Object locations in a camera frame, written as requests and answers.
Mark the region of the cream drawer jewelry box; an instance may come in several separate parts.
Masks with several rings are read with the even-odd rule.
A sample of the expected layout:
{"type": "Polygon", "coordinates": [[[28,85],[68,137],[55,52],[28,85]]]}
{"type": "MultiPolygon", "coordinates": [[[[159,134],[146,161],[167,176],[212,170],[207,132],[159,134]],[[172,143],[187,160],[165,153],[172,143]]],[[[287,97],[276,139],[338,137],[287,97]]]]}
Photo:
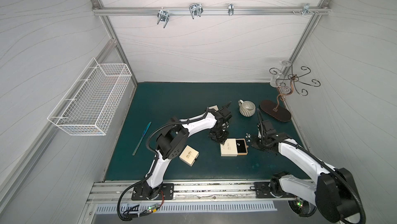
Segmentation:
{"type": "Polygon", "coordinates": [[[218,111],[218,110],[219,110],[219,108],[218,108],[217,105],[211,106],[211,107],[209,107],[209,109],[214,109],[215,111],[218,111]]]}

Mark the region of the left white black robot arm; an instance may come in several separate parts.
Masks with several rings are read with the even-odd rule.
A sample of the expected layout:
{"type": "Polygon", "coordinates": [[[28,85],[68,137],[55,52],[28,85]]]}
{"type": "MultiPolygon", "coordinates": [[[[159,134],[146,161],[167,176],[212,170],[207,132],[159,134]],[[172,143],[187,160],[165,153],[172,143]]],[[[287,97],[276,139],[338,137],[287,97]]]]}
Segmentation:
{"type": "Polygon", "coordinates": [[[228,138],[228,122],[232,117],[228,109],[230,102],[219,110],[207,107],[199,116],[189,119],[171,118],[166,124],[154,131],[146,140],[146,148],[155,154],[150,171],[137,184],[135,190],[141,190],[141,196],[155,199],[161,190],[165,172],[174,158],[185,149],[190,136],[209,130],[209,138],[224,144],[228,138]]]}

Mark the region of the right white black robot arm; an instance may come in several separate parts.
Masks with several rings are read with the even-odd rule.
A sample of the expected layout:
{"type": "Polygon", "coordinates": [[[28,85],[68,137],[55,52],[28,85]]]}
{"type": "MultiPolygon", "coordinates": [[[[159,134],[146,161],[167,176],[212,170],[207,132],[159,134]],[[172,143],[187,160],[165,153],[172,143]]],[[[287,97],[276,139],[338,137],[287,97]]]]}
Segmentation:
{"type": "Polygon", "coordinates": [[[292,194],[314,205],[331,223],[349,224],[349,218],[356,214],[359,215],[358,223],[366,223],[364,205],[352,173],[325,163],[287,134],[278,134],[269,121],[259,121],[257,128],[258,138],[252,141],[253,148],[288,158],[311,179],[308,182],[287,172],[275,174],[269,183],[274,197],[292,194]]]}

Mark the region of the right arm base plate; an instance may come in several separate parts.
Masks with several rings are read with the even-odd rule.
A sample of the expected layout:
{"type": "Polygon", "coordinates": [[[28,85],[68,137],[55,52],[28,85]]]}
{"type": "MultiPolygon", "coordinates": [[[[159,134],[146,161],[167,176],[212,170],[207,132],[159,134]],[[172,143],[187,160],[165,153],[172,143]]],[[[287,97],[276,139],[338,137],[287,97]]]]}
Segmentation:
{"type": "Polygon", "coordinates": [[[256,199],[296,199],[294,195],[282,193],[275,195],[270,190],[270,182],[254,182],[250,186],[250,190],[254,192],[256,199]]]}

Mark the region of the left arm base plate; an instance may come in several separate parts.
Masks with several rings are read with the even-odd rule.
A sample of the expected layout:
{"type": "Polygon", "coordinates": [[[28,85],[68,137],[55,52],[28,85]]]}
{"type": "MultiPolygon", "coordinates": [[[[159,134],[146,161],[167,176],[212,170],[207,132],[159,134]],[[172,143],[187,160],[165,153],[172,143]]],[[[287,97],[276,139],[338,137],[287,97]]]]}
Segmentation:
{"type": "Polygon", "coordinates": [[[162,183],[155,188],[151,188],[144,182],[134,187],[131,200],[172,200],[174,186],[172,183],[162,183]]]}

